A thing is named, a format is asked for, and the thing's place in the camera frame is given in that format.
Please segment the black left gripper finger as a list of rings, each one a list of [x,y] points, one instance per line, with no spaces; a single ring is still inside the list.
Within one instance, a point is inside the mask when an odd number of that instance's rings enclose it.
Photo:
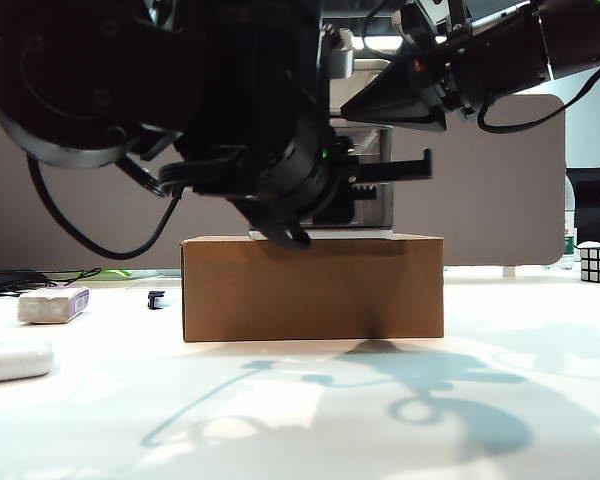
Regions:
[[[356,182],[396,182],[429,179],[432,177],[432,151],[423,150],[418,160],[361,163],[353,170]]]

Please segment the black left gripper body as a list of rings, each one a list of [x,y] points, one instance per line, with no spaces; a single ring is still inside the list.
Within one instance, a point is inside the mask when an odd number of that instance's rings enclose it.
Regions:
[[[323,156],[338,167],[333,193],[303,225],[380,225],[381,182],[356,182],[352,170],[361,163],[381,162],[380,127],[334,127]]]

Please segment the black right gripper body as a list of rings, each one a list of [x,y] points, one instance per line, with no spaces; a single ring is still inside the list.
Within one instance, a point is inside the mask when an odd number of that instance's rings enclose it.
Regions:
[[[445,42],[408,52],[411,68],[409,120],[442,120],[448,111],[465,116],[486,107],[484,42]]]

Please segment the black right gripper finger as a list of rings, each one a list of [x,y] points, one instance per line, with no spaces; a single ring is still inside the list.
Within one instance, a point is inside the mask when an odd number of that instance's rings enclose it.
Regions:
[[[346,101],[349,121],[444,132],[446,112],[435,72],[424,60],[400,57]]]

